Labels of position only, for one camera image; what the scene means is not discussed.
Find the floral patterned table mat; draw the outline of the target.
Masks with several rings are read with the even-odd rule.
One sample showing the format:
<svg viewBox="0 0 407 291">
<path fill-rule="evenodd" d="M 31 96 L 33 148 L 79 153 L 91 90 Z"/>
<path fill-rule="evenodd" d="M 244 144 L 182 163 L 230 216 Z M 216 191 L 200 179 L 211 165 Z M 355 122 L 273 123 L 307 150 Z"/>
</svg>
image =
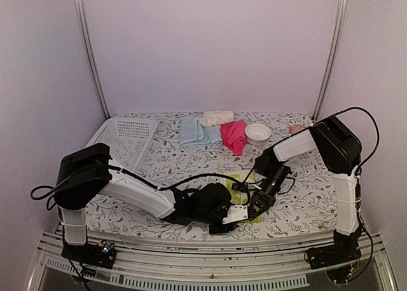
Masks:
<svg viewBox="0 0 407 291">
<path fill-rule="evenodd" d="M 216 173 L 250 170 L 263 147 L 245 145 L 241 156 L 223 145 L 184 147 L 179 143 L 181 112 L 140 113 L 141 119 L 157 122 L 153 141 L 136 174 L 162 186 L 200 189 L 215 181 Z M 260 240 L 330 233 L 337 220 L 334 182 L 318 151 L 289 160 L 292 170 L 276 203 L 254 221 L 241 222 L 226 234 L 211 235 L 206 224 L 187 226 L 161 221 L 140 208 L 107 196 L 95 197 L 87 206 L 89 230 L 167 240 L 215 241 Z"/>
</svg>

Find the aluminium front rail base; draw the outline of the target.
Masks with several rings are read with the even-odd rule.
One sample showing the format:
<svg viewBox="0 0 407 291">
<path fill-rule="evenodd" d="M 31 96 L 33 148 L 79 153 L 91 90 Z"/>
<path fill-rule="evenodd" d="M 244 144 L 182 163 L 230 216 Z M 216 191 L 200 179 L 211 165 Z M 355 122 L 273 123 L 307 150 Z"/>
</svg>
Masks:
<svg viewBox="0 0 407 291">
<path fill-rule="evenodd" d="M 361 236 L 361 259 L 350 283 L 338 285 L 328 268 L 312 269 L 309 248 L 330 245 L 330 233 L 262 240 L 163 240 L 89 232 L 115 244 L 112 269 L 92 268 L 92 290 L 397 290 L 379 234 Z"/>
</svg>

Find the green crocodile pattern towel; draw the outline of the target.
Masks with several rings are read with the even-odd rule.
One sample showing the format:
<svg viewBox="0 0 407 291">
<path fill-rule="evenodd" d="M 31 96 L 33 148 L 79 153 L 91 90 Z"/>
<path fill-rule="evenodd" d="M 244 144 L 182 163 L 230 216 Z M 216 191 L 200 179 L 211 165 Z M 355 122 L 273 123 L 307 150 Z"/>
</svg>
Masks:
<svg viewBox="0 0 407 291">
<path fill-rule="evenodd" d="M 260 189 L 261 179 L 256 180 L 253 173 L 250 173 L 246 179 L 248 170 L 224 173 L 229 179 L 223 180 L 223 185 L 230 193 L 231 206 L 229 207 L 226 217 L 223 218 L 223 225 L 234 224 L 241 221 L 254 220 L 257 215 L 251 203 L 251 194 Z"/>
</svg>

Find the light blue towel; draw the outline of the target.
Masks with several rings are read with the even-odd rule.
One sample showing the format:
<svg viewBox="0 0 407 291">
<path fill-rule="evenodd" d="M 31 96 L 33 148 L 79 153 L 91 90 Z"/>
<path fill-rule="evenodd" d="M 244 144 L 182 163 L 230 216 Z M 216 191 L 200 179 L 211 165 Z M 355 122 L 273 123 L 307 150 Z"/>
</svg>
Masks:
<svg viewBox="0 0 407 291">
<path fill-rule="evenodd" d="M 220 146 L 221 132 L 215 126 L 202 126 L 196 117 L 183 117 L 180 122 L 179 143 L 181 146 Z"/>
</svg>

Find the right aluminium frame post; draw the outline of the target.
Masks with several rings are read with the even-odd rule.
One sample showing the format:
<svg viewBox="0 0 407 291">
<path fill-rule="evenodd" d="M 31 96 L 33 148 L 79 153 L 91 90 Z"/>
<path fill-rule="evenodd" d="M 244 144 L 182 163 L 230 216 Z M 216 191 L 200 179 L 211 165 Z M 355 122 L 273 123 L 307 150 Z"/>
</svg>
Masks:
<svg viewBox="0 0 407 291">
<path fill-rule="evenodd" d="M 331 44 L 328 52 L 328 59 L 322 76 L 321 86 L 319 88 L 319 93 L 317 95 L 316 104 L 312 112 L 312 119 L 317 121 L 320 119 L 324 103 L 328 94 L 329 84 L 331 76 L 333 74 L 333 69 L 335 66 L 336 55 L 338 52 L 341 34 L 343 32 L 343 26 L 345 22 L 346 12 L 347 12 L 348 0 L 338 0 L 336 7 L 336 15 L 333 26 L 333 34 L 331 38 Z"/>
</svg>

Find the red white patterned ball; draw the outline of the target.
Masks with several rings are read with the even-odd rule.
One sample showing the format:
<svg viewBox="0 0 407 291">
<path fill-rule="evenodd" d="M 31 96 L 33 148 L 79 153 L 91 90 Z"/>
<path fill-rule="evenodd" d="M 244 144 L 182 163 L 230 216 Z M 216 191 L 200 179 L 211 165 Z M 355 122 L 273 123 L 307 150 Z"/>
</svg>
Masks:
<svg viewBox="0 0 407 291">
<path fill-rule="evenodd" d="M 289 127 L 289 135 L 295 135 L 298 132 L 300 132 L 306 128 L 307 128 L 307 126 L 305 126 L 305 125 L 291 125 Z"/>
</svg>

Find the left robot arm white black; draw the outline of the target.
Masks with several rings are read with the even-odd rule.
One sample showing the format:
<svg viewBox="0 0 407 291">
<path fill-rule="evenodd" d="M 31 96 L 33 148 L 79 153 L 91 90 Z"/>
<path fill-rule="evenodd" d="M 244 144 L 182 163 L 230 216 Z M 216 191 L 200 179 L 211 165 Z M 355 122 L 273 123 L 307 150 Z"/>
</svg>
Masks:
<svg viewBox="0 0 407 291">
<path fill-rule="evenodd" d="M 210 234 L 234 230 L 237 224 L 223 220 L 231 207 L 231 194 L 220 183 L 202 189 L 164 189 L 119 166 L 108 145 L 98 143 L 65 156 L 60 162 L 54 200 L 63 222 L 62 256 L 81 264 L 111 269 L 116 250 L 103 241 L 88 242 L 86 206 L 96 195 L 105 195 L 143 209 L 172 224 L 198 221 Z"/>
</svg>

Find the pink towel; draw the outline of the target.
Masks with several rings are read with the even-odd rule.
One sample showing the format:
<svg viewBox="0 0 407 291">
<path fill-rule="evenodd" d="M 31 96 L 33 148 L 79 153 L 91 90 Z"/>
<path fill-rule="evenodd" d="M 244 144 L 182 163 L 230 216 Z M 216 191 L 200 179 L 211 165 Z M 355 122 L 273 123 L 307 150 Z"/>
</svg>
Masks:
<svg viewBox="0 0 407 291">
<path fill-rule="evenodd" d="M 236 156 L 242 155 L 243 148 L 247 144 L 245 128 L 246 123 L 244 120 L 232 121 L 221 125 L 220 131 L 223 145 Z"/>
</svg>

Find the left aluminium frame post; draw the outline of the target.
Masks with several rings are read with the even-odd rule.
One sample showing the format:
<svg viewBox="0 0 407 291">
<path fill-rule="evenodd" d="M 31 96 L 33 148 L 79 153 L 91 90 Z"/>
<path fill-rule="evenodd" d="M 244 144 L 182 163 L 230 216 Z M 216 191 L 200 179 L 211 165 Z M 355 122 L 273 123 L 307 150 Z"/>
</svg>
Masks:
<svg viewBox="0 0 407 291">
<path fill-rule="evenodd" d="M 74 7 L 76 10 L 79 31 L 81 34 L 83 47 L 85 51 L 85 57 L 90 71 L 90 77 L 95 90 L 96 98 L 99 103 L 99 107 L 101 109 L 104 119 L 109 119 L 111 115 L 107 105 L 104 90 L 102 88 L 99 72 L 97 69 L 97 63 L 93 52 L 92 40 L 90 36 L 90 30 L 88 27 L 88 20 L 86 17 L 85 0 L 74 0 Z"/>
</svg>

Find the cream rolled towel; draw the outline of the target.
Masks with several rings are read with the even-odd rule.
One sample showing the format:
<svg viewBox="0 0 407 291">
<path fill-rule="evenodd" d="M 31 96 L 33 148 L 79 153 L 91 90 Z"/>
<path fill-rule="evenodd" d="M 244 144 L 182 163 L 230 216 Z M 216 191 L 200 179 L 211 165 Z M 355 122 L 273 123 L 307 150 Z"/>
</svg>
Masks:
<svg viewBox="0 0 407 291">
<path fill-rule="evenodd" d="M 232 111 L 207 111 L 203 113 L 198 121 L 202 126 L 219 128 L 221 125 L 232 122 L 233 119 L 234 113 Z"/>
</svg>

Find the white ceramic bowl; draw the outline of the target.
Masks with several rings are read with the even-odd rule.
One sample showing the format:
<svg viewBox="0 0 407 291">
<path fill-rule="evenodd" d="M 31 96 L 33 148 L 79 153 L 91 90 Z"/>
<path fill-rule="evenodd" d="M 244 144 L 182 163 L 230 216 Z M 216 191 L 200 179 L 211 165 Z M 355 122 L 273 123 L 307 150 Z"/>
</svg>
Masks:
<svg viewBox="0 0 407 291">
<path fill-rule="evenodd" d="M 246 126 L 245 135 L 250 145 L 263 146 L 272 136 L 272 131 L 269 129 L 269 127 L 263 124 L 253 123 Z"/>
</svg>

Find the white plastic basket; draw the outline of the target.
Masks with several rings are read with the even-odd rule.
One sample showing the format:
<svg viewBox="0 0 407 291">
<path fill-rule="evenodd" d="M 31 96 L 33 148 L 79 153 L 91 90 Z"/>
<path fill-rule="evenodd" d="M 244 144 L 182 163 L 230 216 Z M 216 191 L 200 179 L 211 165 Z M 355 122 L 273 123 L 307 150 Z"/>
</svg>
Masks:
<svg viewBox="0 0 407 291">
<path fill-rule="evenodd" d="M 126 169 L 136 172 L 153 141 L 157 122 L 152 119 L 110 118 L 106 120 L 87 146 L 103 143 L 110 155 Z"/>
</svg>

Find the aluminium frame post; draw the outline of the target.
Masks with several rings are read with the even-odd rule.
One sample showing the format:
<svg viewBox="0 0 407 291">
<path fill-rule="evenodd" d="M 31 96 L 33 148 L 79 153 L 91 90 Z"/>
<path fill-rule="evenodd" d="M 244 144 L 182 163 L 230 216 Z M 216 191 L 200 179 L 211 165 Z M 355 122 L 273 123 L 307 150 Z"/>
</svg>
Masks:
<svg viewBox="0 0 407 291">
<path fill-rule="evenodd" d="M 102 88 L 99 72 L 97 69 L 97 63 L 93 52 L 92 40 L 90 36 L 90 30 L 88 27 L 88 20 L 86 17 L 85 0 L 74 0 L 74 7 L 76 10 L 79 31 L 81 34 L 83 47 L 85 51 L 85 57 L 90 71 L 90 77 L 95 90 L 96 98 L 99 103 L 99 107 L 101 109 L 104 119 L 109 119 L 111 115 L 107 105 L 104 90 Z"/>
<path fill-rule="evenodd" d="M 316 104 L 312 112 L 312 119 L 317 121 L 320 119 L 324 103 L 328 94 L 329 84 L 331 76 L 333 74 L 333 69 L 335 66 L 336 55 L 338 52 L 341 34 L 343 32 L 343 26 L 345 22 L 346 12 L 347 12 L 348 0 L 338 0 L 336 7 L 336 15 L 333 26 L 333 34 L 331 38 L 331 44 L 328 52 L 328 59 L 322 76 L 321 86 L 319 88 L 319 93 L 317 95 Z"/>
</svg>

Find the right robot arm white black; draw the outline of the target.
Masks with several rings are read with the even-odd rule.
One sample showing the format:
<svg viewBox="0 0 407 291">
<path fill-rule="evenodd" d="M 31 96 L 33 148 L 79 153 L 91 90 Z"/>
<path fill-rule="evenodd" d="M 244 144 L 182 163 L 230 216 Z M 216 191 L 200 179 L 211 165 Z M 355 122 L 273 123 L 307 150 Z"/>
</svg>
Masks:
<svg viewBox="0 0 407 291">
<path fill-rule="evenodd" d="M 358 240 L 362 234 L 358 215 L 361 190 L 357 178 L 361 143 L 336 117 L 326 118 L 277 142 L 256 158 L 254 171 L 264 180 L 251 196 L 249 218 L 258 217 L 274 205 L 283 181 L 291 174 L 291 169 L 285 163 L 313 150 L 319 151 L 333 177 L 337 220 L 334 243 L 308 249 L 305 259 L 312 269 L 357 261 L 361 257 Z"/>
</svg>

